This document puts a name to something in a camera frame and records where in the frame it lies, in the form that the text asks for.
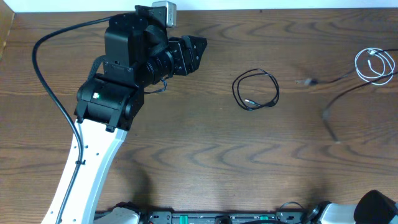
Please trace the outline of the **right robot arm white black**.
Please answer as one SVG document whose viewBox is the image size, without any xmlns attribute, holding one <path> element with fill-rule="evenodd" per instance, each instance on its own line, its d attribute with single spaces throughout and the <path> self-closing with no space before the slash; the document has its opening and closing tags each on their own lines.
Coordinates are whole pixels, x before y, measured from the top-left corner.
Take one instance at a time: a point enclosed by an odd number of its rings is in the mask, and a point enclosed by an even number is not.
<svg viewBox="0 0 398 224">
<path fill-rule="evenodd" d="M 397 202 L 378 190 L 366 193 L 357 204 L 324 201 L 305 219 L 313 224 L 397 224 Z"/>
</svg>

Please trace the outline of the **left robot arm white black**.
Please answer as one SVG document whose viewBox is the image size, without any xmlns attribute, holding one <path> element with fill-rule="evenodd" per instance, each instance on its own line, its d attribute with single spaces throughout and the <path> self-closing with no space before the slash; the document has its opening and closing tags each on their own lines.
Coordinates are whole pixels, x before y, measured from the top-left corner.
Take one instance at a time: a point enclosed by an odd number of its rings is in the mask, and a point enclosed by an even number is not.
<svg viewBox="0 0 398 224">
<path fill-rule="evenodd" d="M 79 88 L 70 119 L 73 140 L 44 223 L 94 223 L 98 200 L 115 154 L 144 104 L 149 85 L 196 71 L 207 41 L 169 37 L 177 7 L 169 1 L 136 6 L 107 17 L 105 53 Z"/>
</svg>

